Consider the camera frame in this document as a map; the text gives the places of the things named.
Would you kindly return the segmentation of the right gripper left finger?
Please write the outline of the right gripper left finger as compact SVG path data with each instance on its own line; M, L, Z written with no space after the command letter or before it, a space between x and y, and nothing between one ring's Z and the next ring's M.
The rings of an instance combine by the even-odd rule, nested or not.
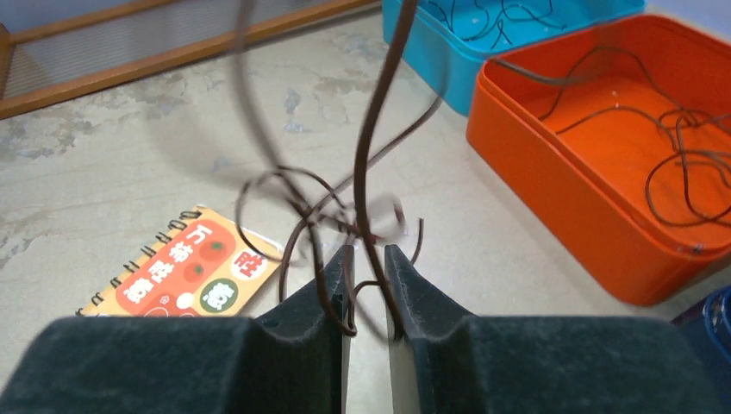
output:
M309 282L247 317L66 317L31 343L4 413L342 413L349 341Z

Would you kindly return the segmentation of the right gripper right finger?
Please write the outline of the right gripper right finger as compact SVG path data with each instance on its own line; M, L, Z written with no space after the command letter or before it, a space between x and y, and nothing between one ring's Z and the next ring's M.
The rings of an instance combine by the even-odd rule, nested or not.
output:
M479 316L390 245L403 315L390 349L396 413L721 413L703 365L649 317Z

